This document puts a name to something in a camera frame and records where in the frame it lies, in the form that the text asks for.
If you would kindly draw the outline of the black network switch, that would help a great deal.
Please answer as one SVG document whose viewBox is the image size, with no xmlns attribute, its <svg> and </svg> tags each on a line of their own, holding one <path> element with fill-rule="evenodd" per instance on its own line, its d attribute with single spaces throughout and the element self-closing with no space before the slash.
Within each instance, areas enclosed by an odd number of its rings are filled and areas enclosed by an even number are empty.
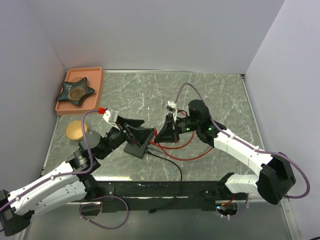
<svg viewBox="0 0 320 240">
<path fill-rule="evenodd" d="M 150 141 L 147 140 L 141 146 L 138 146 L 136 143 L 129 142 L 125 145 L 123 151 L 126 154 L 142 159 L 144 154 L 147 152 L 149 142 Z"/>
</svg>

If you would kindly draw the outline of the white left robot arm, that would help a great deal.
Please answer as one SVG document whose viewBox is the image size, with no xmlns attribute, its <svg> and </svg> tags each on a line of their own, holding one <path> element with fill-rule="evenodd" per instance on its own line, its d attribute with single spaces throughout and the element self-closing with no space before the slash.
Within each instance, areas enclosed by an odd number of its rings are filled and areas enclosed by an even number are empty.
<svg viewBox="0 0 320 240">
<path fill-rule="evenodd" d="M 6 237 L 24 229 L 40 215 L 69 202 L 94 201 L 99 188 L 92 173 L 104 159 L 123 143 L 141 148 L 149 143 L 153 128 L 143 127 L 144 120 L 118 117 L 105 136 L 88 131 L 79 148 L 51 172 L 11 192 L 0 191 L 1 232 Z"/>
</svg>

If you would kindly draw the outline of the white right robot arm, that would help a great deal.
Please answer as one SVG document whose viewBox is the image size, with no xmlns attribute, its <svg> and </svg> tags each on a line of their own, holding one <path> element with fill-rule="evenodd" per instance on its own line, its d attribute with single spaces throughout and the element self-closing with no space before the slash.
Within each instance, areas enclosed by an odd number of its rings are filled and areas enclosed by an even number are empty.
<svg viewBox="0 0 320 240">
<path fill-rule="evenodd" d="M 168 101 L 162 129 L 154 143 L 178 143 L 180 136 L 194 132 L 198 139 L 212 148 L 234 157 L 253 171 L 251 175 L 228 173 L 221 180 L 218 193 L 223 199 L 230 199 L 238 193 L 260 195 L 270 204 L 277 205 L 295 185 L 296 179 L 288 160 L 278 153 L 265 153 L 239 138 L 224 125 L 211 120 L 208 107 L 202 100 L 188 104 L 189 114 L 179 118 L 175 102 Z"/>
</svg>

